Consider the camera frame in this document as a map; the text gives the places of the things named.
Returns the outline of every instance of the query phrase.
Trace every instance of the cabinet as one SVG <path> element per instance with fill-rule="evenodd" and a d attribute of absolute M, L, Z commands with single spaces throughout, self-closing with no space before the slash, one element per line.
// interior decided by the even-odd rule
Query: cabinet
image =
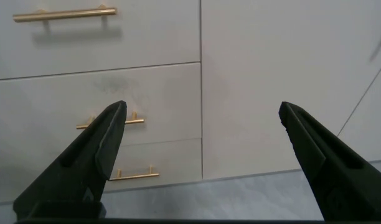
<path fill-rule="evenodd" d="M 201 7 L 205 179 L 299 168 L 281 102 L 338 134 L 381 68 L 381 0 Z"/>
<path fill-rule="evenodd" d="M 0 0 L 0 79 L 200 61 L 199 1 L 109 0 L 117 15 L 15 23 L 99 0 Z"/>
<path fill-rule="evenodd" d="M 368 161 L 381 160 L 381 72 L 339 134 Z"/>

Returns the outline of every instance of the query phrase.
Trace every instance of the white drawer front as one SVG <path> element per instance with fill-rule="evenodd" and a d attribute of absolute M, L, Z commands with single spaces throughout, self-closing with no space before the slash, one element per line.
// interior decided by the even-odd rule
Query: white drawer front
<path fill-rule="evenodd" d="M 115 16 L 15 23 L 37 9 L 97 8 L 96 0 L 0 0 L 0 79 L 198 62 L 199 2 L 107 0 Z"/>
<path fill-rule="evenodd" d="M 121 145 L 201 138 L 200 64 L 0 81 L 0 201 L 24 190 L 118 100 L 144 118 Z"/>
<path fill-rule="evenodd" d="M 202 180 L 201 150 L 200 139 L 122 146 L 111 178 L 116 177 L 118 169 L 121 170 L 122 177 L 148 174 L 149 166 L 153 167 L 153 174 L 159 176 L 109 181 L 105 185 L 105 190 Z"/>

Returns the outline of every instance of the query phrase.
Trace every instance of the drawer handle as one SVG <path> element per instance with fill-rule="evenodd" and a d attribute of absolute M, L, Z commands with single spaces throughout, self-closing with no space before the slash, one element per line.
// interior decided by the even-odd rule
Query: drawer handle
<path fill-rule="evenodd" d="M 43 9 L 30 14 L 15 14 L 13 19 L 15 22 L 34 22 L 34 21 L 48 21 L 54 19 L 71 19 L 80 17 L 91 16 L 110 16 L 116 15 L 117 9 L 115 7 L 106 7 L 100 5 L 96 9 L 83 9 L 83 10 L 69 10 L 59 12 L 47 12 Z"/>
<path fill-rule="evenodd" d="M 122 177 L 121 176 L 121 169 L 117 170 L 117 177 L 109 179 L 109 181 L 116 181 L 116 180 L 131 180 L 131 179 L 138 179 L 138 178 L 145 178 L 145 177 L 158 177 L 160 174 L 153 173 L 153 166 L 149 166 L 149 173 L 148 174 L 141 174 L 141 175 L 134 175 L 134 176 L 127 176 Z"/>
<path fill-rule="evenodd" d="M 133 114 L 131 115 L 131 119 L 129 121 L 126 121 L 125 124 L 139 124 L 139 123 L 145 123 L 145 119 L 136 119 L 137 114 L 135 111 L 133 111 Z M 95 119 L 94 116 L 90 117 L 85 124 L 78 124 L 76 125 L 76 129 L 86 129 L 91 122 Z"/>

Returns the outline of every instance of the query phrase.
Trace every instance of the white cabinet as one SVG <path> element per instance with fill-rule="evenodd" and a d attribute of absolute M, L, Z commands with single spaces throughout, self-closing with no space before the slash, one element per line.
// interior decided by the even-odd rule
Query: white cabinet
<path fill-rule="evenodd" d="M 123 165 L 135 156 L 143 162 L 157 163 L 162 178 L 156 184 L 197 180 L 195 174 L 201 178 L 199 63 L 1 80 L 0 202 L 14 200 L 54 161 L 81 133 L 76 124 L 99 115 L 118 100 L 127 102 L 128 119 L 136 111 L 145 123 L 126 125 L 121 145 L 140 146 L 122 147 L 120 152 L 127 154 L 120 154 L 122 161 L 117 159 L 117 164 Z M 196 139 L 199 146 L 151 144 L 187 139 Z M 181 177 L 168 172 L 168 166 L 174 166 L 176 172 L 189 170 L 193 175 Z M 117 190 L 122 185 L 114 186 Z"/>
<path fill-rule="evenodd" d="M 381 160 L 381 72 L 339 137 L 364 159 Z"/>
<path fill-rule="evenodd" d="M 38 9 L 117 15 L 15 23 Z M 197 0 L 0 0 L 0 79 L 200 61 Z"/>
<path fill-rule="evenodd" d="M 297 169 L 281 102 L 338 134 L 381 67 L 381 0 L 201 7 L 205 179 Z"/>
<path fill-rule="evenodd" d="M 105 190 L 120 190 L 202 180 L 201 139 L 138 144 L 120 147 L 111 179 L 149 173 L 152 167 L 155 177 L 143 177 L 109 181 Z"/>

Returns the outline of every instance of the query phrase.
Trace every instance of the floor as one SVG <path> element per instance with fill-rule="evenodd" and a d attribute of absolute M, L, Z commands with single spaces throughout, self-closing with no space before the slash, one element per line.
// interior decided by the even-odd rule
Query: floor
<path fill-rule="evenodd" d="M 102 202 L 115 218 L 322 220 L 301 171 L 112 192 Z M 0 223 L 15 221 L 12 204 L 0 205 Z"/>

